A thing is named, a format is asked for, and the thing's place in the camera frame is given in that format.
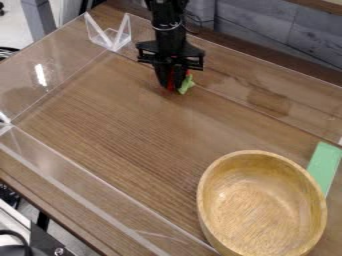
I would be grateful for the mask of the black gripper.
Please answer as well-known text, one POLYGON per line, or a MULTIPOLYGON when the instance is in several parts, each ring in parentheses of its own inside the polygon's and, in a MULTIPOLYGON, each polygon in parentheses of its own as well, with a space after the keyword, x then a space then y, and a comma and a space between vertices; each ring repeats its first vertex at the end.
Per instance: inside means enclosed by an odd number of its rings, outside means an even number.
POLYGON ((202 70, 205 51, 187 41, 183 27, 155 31, 155 39, 137 43, 138 61, 151 64, 159 84, 169 87, 171 67, 174 67, 174 87, 179 89, 186 79, 187 69, 202 70))

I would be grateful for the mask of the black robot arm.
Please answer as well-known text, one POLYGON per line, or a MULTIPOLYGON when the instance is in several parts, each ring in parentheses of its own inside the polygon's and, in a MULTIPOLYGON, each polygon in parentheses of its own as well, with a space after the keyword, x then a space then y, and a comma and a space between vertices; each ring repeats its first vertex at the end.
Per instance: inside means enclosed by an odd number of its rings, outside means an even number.
POLYGON ((138 61, 151 64, 159 84, 185 95, 196 85, 191 70, 204 70, 206 52, 187 41, 189 0, 145 0, 151 12, 153 41, 137 43, 138 61))

